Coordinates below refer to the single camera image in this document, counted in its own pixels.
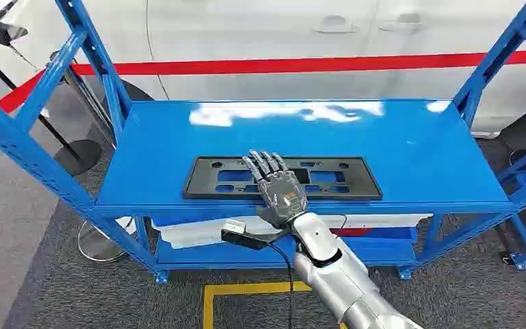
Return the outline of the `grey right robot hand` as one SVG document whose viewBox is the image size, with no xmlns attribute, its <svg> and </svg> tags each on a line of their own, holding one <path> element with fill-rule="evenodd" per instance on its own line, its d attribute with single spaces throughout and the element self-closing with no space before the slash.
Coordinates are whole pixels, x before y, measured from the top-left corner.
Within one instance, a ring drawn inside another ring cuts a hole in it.
<svg viewBox="0 0 526 329">
<path fill-rule="evenodd" d="M 252 173 L 266 204 L 264 208 L 257 209 L 260 218 L 281 230 L 307 212 L 305 189 L 279 154 L 251 149 L 242 160 Z"/>
</svg>

